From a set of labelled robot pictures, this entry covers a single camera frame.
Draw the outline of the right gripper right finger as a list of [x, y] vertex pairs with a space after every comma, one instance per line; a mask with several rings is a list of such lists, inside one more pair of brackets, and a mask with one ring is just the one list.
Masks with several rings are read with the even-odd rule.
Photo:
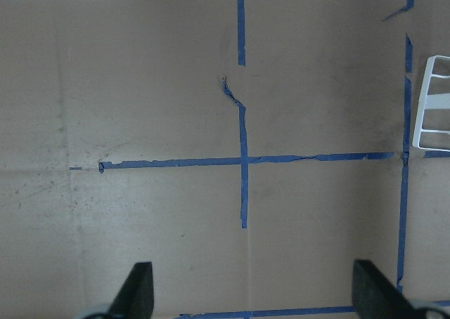
[[359, 318], [448, 318], [443, 307], [409, 301], [370, 260], [356, 259], [352, 267], [352, 305]]

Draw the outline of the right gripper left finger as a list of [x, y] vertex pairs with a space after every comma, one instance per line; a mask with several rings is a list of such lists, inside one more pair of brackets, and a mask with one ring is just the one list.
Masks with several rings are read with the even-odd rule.
[[151, 318], [155, 306], [153, 265], [135, 263], [111, 304], [84, 309], [77, 318]]

